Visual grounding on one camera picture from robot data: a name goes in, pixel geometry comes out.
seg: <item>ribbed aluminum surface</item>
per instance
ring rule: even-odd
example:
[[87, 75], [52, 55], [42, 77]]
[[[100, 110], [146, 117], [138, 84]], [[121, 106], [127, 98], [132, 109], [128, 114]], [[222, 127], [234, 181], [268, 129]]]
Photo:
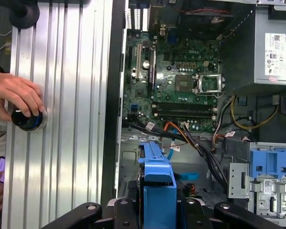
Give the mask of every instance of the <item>ribbed aluminum surface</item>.
[[11, 72], [44, 90], [48, 123], [9, 124], [3, 229], [38, 229], [100, 202], [112, 0], [39, 3], [36, 28], [13, 29]]

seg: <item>smartphone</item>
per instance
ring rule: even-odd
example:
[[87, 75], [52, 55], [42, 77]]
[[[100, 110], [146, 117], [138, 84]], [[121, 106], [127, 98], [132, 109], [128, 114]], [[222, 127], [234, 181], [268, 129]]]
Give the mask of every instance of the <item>smartphone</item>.
[[[0, 172], [5, 170], [5, 157], [0, 157]], [[0, 179], [0, 183], [4, 183], [4, 175]]]

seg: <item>black bracket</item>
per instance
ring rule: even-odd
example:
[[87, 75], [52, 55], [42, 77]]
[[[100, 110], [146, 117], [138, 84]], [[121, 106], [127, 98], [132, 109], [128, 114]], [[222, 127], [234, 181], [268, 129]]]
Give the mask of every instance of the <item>black bracket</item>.
[[0, 0], [0, 6], [10, 10], [10, 23], [20, 30], [34, 26], [39, 19], [39, 7], [33, 0]]

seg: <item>black knob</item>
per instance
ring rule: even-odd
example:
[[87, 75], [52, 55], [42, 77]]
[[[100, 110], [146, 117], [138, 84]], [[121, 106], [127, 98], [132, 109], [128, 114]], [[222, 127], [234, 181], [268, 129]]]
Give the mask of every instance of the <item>black knob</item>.
[[12, 122], [24, 131], [33, 131], [38, 127], [41, 127], [45, 123], [45, 117], [42, 112], [39, 112], [38, 116], [34, 116], [31, 112], [31, 116], [28, 118], [19, 109], [15, 109], [11, 114]]

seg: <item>motherboard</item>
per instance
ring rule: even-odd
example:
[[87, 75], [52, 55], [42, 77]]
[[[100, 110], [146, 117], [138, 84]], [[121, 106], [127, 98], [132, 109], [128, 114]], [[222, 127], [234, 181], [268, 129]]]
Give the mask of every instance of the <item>motherboard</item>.
[[218, 95], [218, 41], [190, 41], [129, 33], [123, 118], [163, 127], [167, 121], [193, 132], [213, 132]]

